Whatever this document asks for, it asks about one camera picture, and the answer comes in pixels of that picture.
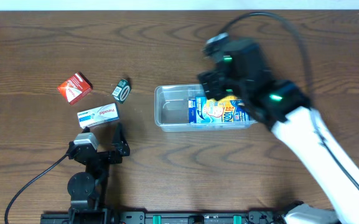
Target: robotic arm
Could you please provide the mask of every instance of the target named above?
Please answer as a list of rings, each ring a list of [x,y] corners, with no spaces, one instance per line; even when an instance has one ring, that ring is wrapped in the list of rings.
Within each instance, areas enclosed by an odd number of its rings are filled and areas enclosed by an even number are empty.
[[[226,33],[229,26],[250,16],[273,17],[294,34],[309,78],[307,83],[310,81],[306,48],[295,27],[275,14],[254,12],[231,21],[207,42],[204,53],[216,65],[198,76],[207,98],[220,100],[228,94],[241,98],[249,115],[265,124],[302,161],[328,196],[338,219],[342,223],[359,223],[358,167],[331,135],[311,100],[293,82],[273,78],[259,45],[250,38],[231,40]],[[288,223],[308,220],[299,214],[285,219]]]

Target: red and white box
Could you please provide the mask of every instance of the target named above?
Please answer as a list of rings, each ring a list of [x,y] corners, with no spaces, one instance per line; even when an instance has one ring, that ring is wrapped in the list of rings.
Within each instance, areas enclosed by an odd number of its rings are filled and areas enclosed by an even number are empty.
[[[92,84],[81,72],[77,72],[58,86],[57,89],[66,98],[66,100],[73,105],[92,91]]]

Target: green light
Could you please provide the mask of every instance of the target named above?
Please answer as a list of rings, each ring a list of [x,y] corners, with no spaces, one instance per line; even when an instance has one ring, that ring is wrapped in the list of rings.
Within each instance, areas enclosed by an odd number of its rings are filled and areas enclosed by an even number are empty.
[[[223,61],[224,61],[224,62],[231,62],[231,60],[232,60],[232,57],[231,57],[231,56],[229,56],[229,55],[223,56]]]
[[[281,101],[283,99],[283,97],[277,96],[275,94],[270,94],[269,97],[274,101]]]

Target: white backdrop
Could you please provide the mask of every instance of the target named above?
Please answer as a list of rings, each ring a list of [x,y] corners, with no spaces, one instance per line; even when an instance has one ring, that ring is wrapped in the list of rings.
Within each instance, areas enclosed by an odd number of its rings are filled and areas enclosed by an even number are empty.
[[[0,11],[219,9],[359,9],[359,0],[0,0]]]

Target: plastic container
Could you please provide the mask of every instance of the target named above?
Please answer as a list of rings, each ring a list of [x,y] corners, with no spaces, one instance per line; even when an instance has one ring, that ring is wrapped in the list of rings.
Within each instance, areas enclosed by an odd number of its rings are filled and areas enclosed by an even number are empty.
[[[245,129],[255,121],[190,124],[189,99],[204,96],[198,84],[159,86],[154,91],[154,121],[163,131],[216,131]]]

